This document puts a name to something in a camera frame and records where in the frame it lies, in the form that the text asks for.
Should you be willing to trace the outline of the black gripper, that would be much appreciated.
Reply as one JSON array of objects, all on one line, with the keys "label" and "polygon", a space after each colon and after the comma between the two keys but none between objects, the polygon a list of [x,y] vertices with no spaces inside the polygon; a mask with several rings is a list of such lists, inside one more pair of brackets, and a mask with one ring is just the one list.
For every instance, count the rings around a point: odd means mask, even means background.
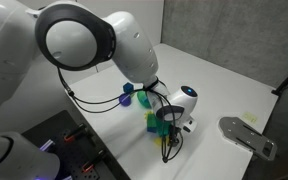
[{"label": "black gripper", "polygon": [[177,138],[178,133],[180,132],[180,128],[170,125],[169,126],[169,143],[168,145],[171,147],[176,147],[179,143],[179,139]]}]

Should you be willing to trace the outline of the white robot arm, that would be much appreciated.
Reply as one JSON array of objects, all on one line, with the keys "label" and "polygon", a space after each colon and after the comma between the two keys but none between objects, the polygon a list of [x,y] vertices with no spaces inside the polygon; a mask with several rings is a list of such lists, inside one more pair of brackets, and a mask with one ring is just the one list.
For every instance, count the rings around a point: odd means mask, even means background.
[{"label": "white robot arm", "polygon": [[[158,62],[149,38],[128,12],[101,18],[73,1],[34,10],[17,0],[0,0],[0,107],[16,92],[36,53],[68,71],[113,61],[129,81],[142,84],[155,116],[169,131],[173,150],[197,126],[191,115],[197,93],[188,86],[168,91],[156,75]],[[17,132],[0,134],[0,179],[55,180],[59,170],[57,155]]]}]

